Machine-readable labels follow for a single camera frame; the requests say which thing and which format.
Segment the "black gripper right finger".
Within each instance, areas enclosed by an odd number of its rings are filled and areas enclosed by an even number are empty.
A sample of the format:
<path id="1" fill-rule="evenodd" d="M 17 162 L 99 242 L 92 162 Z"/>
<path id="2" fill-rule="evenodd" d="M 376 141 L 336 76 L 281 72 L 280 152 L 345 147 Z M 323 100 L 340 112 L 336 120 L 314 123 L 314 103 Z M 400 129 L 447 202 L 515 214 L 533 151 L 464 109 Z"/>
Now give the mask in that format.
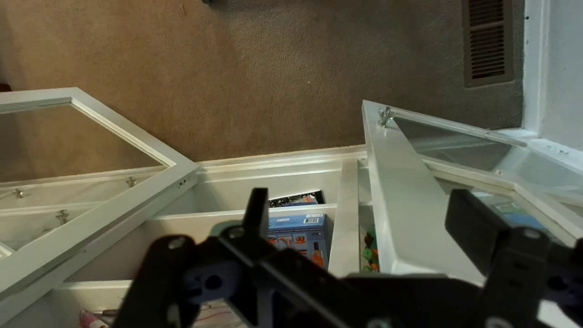
<path id="1" fill-rule="evenodd" d="M 447 231 L 489 280 L 511 225 L 469 189 L 455 189 L 447 207 Z"/>

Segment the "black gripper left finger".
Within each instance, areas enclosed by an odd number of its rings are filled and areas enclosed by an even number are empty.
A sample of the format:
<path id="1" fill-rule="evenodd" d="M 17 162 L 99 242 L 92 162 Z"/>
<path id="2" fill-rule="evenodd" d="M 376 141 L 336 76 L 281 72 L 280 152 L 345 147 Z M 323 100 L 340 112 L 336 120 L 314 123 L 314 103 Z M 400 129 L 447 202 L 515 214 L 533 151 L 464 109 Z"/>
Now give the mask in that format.
<path id="1" fill-rule="evenodd" d="M 269 189 L 254 187 L 243 218 L 247 234 L 263 234 L 269 229 Z"/>

